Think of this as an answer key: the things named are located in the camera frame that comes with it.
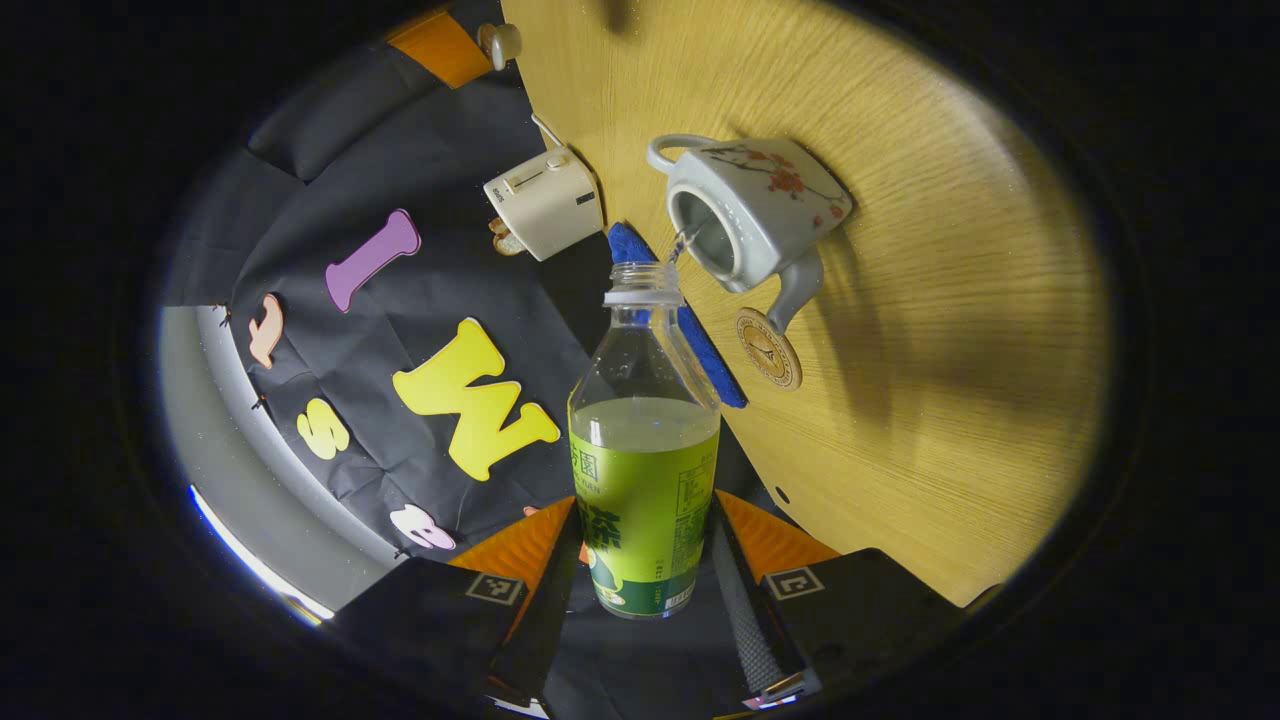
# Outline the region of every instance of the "kettle handle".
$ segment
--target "kettle handle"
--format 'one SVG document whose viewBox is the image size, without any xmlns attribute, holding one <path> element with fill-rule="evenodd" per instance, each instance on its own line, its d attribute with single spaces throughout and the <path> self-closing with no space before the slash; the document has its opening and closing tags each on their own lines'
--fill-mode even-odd
<svg viewBox="0 0 1280 720">
<path fill-rule="evenodd" d="M 717 142 L 719 141 L 700 135 L 659 135 L 649 143 L 649 151 L 645 154 L 645 158 L 653 169 L 669 176 L 676 163 L 668 160 L 662 154 L 663 150 L 668 147 L 698 147 L 699 145 L 714 145 Z"/>
</svg>

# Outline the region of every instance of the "green bottle label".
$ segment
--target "green bottle label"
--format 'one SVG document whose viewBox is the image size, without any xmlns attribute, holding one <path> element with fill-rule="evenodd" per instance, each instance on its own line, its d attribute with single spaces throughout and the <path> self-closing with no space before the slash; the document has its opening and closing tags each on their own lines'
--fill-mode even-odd
<svg viewBox="0 0 1280 720">
<path fill-rule="evenodd" d="M 666 452 L 620 452 L 568 437 L 596 597 L 625 615 L 680 606 L 698 577 L 719 430 Z"/>
</svg>

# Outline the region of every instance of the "blue cloth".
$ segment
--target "blue cloth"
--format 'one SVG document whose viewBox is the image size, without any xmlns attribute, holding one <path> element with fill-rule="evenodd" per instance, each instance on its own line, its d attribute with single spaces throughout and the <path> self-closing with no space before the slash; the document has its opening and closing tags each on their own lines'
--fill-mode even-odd
<svg viewBox="0 0 1280 720">
<path fill-rule="evenodd" d="M 614 263 L 653 263 L 657 260 L 644 240 L 622 223 L 614 223 L 609 228 L 609 250 L 613 252 Z M 719 395 L 721 402 L 730 407 L 746 407 L 746 395 L 733 379 L 733 374 L 728 372 L 728 365 L 712 345 L 712 340 L 707 337 L 707 331 L 703 329 L 703 324 L 698 322 L 694 311 L 686 305 L 676 313 L 676 319 L 680 322 L 680 331 L 685 333 L 689 346 L 694 348 L 694 355 L 698 356 L 703 370 L 712 380 L 712 387 Z"/>
</svg>

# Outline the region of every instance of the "yellow letter w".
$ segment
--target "yellow letter w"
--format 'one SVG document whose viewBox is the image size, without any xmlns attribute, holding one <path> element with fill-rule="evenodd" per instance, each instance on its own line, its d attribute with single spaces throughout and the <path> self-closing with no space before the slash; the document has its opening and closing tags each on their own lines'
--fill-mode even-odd
<svg viewBox="0 0 1280 720">
<path fill-rule="evenodd" d="M 559 428 L 535 402 L 521 405 L 520 419 L 502 427 L 520 398 L 520 383 L 467 387 L 481 375 L 502 374 L 506 366 L 480 323 L 467 318 L 458 323 L 458 334 L 426 363 L 392 375 L 396 395 L 413 413 L 461 415 L 449 457 L 477 480 L 488 480 L 489 466 L 521 447 L 559 439 Z"/>
</svg>

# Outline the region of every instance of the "wooden table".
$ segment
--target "wooden table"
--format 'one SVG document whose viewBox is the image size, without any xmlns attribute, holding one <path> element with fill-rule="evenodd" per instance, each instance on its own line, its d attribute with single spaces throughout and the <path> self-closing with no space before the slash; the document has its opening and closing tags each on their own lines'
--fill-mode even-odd
<svg viewBox="0 0 1280 720">
<path fill-rule="evenodd" d="M 1093 454 L 1110 368 L 1106 279 L 1036 145 L 943 68 L 818 3 L 504 0 L 539 117 L 594 168 L 607 224 L 666 256 L 663 133 L 786 136 L 859 210 L 819 242 L 826 282 L 776 389 L 742 306 L 685 255 L 681 288 L 750 404 L 726 409 L 774 500 L 841 552 L 879 547 L 956 603 L 1004 582 Z M 783 500 L 778 489 L 786 495 Z"/>
</svg>

